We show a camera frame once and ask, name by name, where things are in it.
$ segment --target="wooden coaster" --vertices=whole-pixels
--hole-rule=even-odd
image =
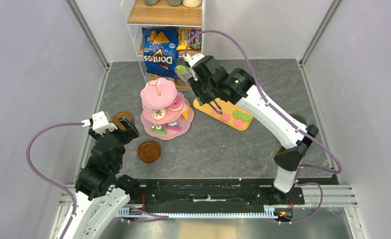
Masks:
[[[112,123],[114,125],[116,125],[116,127],[118,127],[120,130],[122,131],[125,131],[126,128],[119,122],[119,120],[124,117],[126,118],[128,121],[133,121],[134,120],[134,116],[128,112],[128,111],[121,111],[121,112],[118,112],[112,119]]]
[[[153,163],[158,160],[161,154],[160,145],[152,140],[143,142],[137,150],[138,158],[143,163]]]

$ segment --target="doritos bag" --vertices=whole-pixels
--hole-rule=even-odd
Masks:
[[[178,60],[178,28],[143,27],[144,63],[147,72],[177,78],[174,68]]]

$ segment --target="white wall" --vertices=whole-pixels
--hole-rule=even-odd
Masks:
[[[77,0],[109,62],[135,61],[121,0]],[[206,28],[235,37],[256,59],[299,59],[332,0],[207,0]],[[205,53],[217,59],[241,59],[228,40],[208,35]]]
[[[391,238],[391,1],[343,1],[306,67],[368,236]]]
[[[91,116],[103,69],[62,0],[0,0],[0,239],[48,238],[62,191],[25,159],[42,128]],[[40,136],[31,158],[61,184],[71,183],[86,131]]]

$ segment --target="gray countertop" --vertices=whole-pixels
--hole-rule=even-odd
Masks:
[[[243,60],[220,60],[230,72],[248,71]],[[289,114],[302,115],[307,124],[315,124],[310,100],[297,62],[294,59],[252,60],[264,91]],[[135,117],[140,137],[125,146],[121,174],[134,178],[257,178],[275,177],[273,157],[280,148],[278,140],[257,120],[246,131],[238,131],[194,109],[190,130],[175,139],[162,141],[146,134],[140,121],[140,91],[144,79],[138,62],[115,62],[106,83],[100,110],[112,117],[129,111]],[[191,103],[195,95],[183,91]],[[147,140],[159,142],[158,161],[145,164],[137,157],[138,146]],[[303,163],[328,167],[325,152],[312,145]],[[303,169],[301,177],[327,177],[330,174]]]

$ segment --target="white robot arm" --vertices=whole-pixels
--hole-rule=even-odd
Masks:
[[[257,90],[254,79],[244,70],[235,69],[228,74],[215,58],[202,54],[185,56],[184,60],[186,61],[184,66],[186,71],[182,71],[183,67],[176,68],[175,71],[182,80],[191,86],[200,104],[209,104],[216,111],[216,108],[220,109],[215,101],[216,98],[231,102],[250,112],[279,140],[282,148],[275,156],[278,172],[274,187],[283,193],[288,193],[293,187],[296,170],[311,145],[311,140],[296,131],[265,103]],[[298,129],[308,132],[313,137],[318,134],[316,126],[307,127],[286,113],[266,93],[264,95],[269,104],[273,104]]]

